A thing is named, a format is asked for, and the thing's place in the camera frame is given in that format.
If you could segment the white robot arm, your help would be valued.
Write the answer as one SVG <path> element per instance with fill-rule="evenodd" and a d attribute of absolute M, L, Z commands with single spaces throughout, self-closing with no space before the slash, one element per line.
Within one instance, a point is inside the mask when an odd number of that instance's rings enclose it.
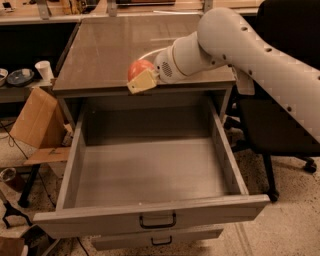
<path fill-rule="evenodd" d="M 127 86 L 135 94 L 223 65 L 233 68 L 240 93 L 252 95 L 253 84 L 258 83 L 320 141 L 320 70 L 266 43 L 229 8 L 204 14 L 194 33 L 162 49 L 152 66 L 136 75 L 130 73 Z"/>

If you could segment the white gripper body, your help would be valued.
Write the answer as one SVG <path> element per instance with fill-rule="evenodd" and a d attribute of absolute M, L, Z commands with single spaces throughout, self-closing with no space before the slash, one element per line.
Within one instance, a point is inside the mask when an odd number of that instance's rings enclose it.
<path fill-rule="evenodd" d="M 175 64 L 172 46 L 165 48 L 156 56 L 154 66 L 164 83 L 174 84 L 184 78 Z"/>

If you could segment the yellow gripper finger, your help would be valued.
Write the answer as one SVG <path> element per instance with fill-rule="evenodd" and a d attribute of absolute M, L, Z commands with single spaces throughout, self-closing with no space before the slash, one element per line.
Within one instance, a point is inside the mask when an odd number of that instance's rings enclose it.
<path fill-rule="evenodd" d="M 155 70 L 145 69 L 139 74 L 131 76 L 127 87 L 132 94 L 144 92 L 157 86 L 158 77 L 159 73 Z"/>

